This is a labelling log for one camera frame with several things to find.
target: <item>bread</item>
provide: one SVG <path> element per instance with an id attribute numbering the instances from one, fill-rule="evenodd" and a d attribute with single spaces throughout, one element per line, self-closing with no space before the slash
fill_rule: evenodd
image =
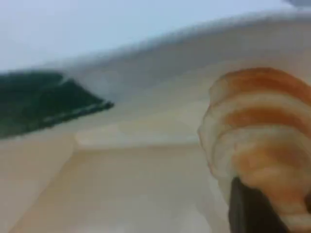
<path id="1" fill-rule="evenodd" d="M 228 73 L 199 128 L 211 173 L 260 189 L 291 232 L 311 231 L 311 87 L 272 68 Z"/>

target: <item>beige surface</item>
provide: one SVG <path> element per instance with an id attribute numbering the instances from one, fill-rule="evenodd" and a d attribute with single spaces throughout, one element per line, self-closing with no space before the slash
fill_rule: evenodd
<path id="1" fill-rule="evenodd" d="M 0 233 L 7 233 L 70 158 L 72 136 L 0 146 Z"/>
<path id="2" fill-rule="evenodd" d="M 197 144 L 79 153 L 11 233 L 225 233 L 209 179 Z"/>
<path id="3" fill-rule="evenodd" d="M 196 101 L 164 113 L 110 124 L 78 133 L 79 149 L 115 149 L 198 142 L 197 129 L 208 100 Z"/>

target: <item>green object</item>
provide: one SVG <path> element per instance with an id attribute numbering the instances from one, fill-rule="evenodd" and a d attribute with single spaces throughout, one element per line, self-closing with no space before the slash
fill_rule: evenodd
<path id="1" fill-rule="evenodd" d="M 231 182 L 228 213 L 231 233 L 289 233 L 268 198 L 244 185 L 238 177 Z"/>
<path id="2" fill-rule="evenodd" d="M 0 75 L 0 139 L 52 127 L 114 103 L 84 90 L 55 71 L 12 72 Z"/>

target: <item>dark object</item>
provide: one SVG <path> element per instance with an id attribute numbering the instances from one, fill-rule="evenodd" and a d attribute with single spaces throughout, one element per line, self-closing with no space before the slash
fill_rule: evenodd
<path id="1" fill-rule="evenodd" d="M 309 192 L 305 197 L 305 205 L 307 211 L 311 214 L 311 192 Z"/>
<path id="2" fill-rule="evenodd" d="M 231 233 L 289 233 L 268 199 L 239 178 L 231 184 L 229 223 Z"/>
<path id="3" fill-rule="evenodd" d="M 112 108 L 57 71 L 0 74 L 0 139 Z"/>

